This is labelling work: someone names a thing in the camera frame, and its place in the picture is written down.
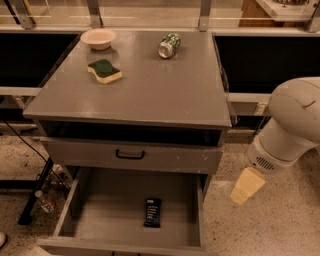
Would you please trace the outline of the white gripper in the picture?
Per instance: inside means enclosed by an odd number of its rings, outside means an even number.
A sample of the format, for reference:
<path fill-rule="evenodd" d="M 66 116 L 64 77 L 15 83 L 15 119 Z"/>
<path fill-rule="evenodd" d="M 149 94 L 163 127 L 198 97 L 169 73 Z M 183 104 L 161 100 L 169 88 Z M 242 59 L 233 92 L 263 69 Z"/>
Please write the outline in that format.
<path fill-rule="evenodd" d="M 242 171 L 230 193 L 231 200 L 238 205 L 246 202 L 265 184 L 262 173 L 278 174 L 294 164 L 294 161 L 284 161 L 271 156 L 262 147 L 258 137 L 255 137 L 249 146 L 248 159 L 254 168 L 247 167 Z"/>

